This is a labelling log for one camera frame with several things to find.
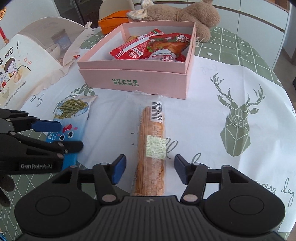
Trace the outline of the beige chair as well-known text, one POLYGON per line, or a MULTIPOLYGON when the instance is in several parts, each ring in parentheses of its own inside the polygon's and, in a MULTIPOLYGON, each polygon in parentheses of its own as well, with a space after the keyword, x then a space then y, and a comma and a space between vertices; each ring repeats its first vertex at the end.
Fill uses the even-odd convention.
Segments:
POLYGON ((135 10, 132 0, 105 0, 99 8, 98 19, 101 20, 117 11, 135 10))

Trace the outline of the green white tablecloth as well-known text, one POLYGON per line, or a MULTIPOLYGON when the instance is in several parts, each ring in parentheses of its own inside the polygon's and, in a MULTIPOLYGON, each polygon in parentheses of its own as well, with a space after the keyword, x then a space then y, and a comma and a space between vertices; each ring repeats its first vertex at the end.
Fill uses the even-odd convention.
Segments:
MULTIPOLYGON (((137 166, 139 120, 146 99, 135 92, 89 88, 75 65, 23 110, 52 119, 56 104, 75 93, 95 95, 83 136, 78 165, 91 168, 119 154, 127 167, 118 187, 133 189, 137 166)), ((165 115, 165 198, 126 198, 126 207, 105 209, 93 230, 77 240, 218 240, 206 231, 193 209, 163 210, 185 185, 174 169, 174 157, 218 169, 230 165, 279 197, 285 218, 278 233, 287 237, 295 225, 295 110, 280 81, 246 67, 195 57, 186 99, 162 98, 165 115)))

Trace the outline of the brown plush teddy bear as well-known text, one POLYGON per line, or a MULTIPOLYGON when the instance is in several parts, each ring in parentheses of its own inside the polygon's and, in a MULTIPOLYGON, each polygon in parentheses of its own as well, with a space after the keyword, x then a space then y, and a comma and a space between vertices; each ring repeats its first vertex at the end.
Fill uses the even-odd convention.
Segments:
POLYGON ((153 1, 142 1, 141 9, 126 15, 133 21, 184 21, 196 24, 196 38, 205 43, 210 40, 210 29, 220 23, 220 15, 212 1, 199 1, 185 8, 176 8, 153 1))

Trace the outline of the small bread yellow pack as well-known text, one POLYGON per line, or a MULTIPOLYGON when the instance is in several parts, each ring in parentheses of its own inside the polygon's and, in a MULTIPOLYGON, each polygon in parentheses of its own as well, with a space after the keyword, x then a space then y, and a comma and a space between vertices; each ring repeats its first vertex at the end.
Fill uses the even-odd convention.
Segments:
POLYGON ((134 43, 138 41, 138 36, 130 36, 127 40, 126 43, 134 43))

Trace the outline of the long biscuit stick pack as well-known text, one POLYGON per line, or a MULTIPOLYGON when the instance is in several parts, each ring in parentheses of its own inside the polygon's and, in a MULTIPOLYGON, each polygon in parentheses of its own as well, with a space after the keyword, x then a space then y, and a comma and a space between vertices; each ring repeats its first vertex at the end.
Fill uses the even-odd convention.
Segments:
POLYGON ((132 195, 162 196, 165 193, 166 129, 161 95, 136 92, 132 96, 139 114, 137 168, 132 195))

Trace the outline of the pink cardboard box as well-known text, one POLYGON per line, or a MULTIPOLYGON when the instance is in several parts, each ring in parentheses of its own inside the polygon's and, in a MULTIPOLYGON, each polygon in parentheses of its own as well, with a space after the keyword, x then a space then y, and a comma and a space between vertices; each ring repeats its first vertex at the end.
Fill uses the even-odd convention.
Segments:
POLYGON ((89 87, 123 91, 141 91, 186 99, 195 52, 196 25, 183 21, 146 21, 124 23, 103 37, 79 60, 79 71, 89 87), (184 62, 159 60, 116 60, 110 52, 130 36, 154 29, 165 34, 191 36, 184 62))

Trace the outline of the orange tissue pouch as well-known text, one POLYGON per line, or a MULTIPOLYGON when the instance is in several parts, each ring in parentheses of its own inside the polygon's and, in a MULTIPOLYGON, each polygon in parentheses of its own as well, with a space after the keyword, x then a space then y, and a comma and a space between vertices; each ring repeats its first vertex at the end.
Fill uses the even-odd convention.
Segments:
POLYGON ((98 25, 101 28, 102 33, 107 35, 121 24, 128 23, 129 20, 126 15, 128 12, 129 10, 117 11, 99 20, 98 25))

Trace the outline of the blue seaweed snack pack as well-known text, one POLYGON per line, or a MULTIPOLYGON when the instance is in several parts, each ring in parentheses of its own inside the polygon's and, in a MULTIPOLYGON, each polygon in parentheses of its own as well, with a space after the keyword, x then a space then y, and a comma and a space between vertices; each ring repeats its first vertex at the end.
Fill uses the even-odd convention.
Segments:
POLYGON ((54 121, 61 123, 57 133, 47 133, 46 142, 82 141, 90 108, 97 96, 77 96, 58 103, 54 121))

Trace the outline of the red chicken leg snack pack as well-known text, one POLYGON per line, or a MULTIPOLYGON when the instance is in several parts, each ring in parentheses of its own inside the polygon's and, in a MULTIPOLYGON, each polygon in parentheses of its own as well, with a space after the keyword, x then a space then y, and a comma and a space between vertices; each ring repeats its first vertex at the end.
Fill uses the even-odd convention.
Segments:
POLYGON ((151 36, 144 49, 142 59, 167 62, 185 62, 183 52, 189 47, 191 36, 171 33, 151 36))

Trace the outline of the red sausage snack pack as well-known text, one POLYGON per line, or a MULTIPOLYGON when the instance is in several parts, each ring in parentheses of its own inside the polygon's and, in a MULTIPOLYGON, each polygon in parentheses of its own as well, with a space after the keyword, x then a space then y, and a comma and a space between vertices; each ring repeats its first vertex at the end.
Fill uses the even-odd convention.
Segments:
POLYGON ((134 43, 124 43, 113 49, 110 54, 117 60, 135 60, 140 59, 144 54, 147 42, 151 36, 161 36, 165 33, 159 29, 154 29, 144 35, 138 36, 138 41, 134 43))

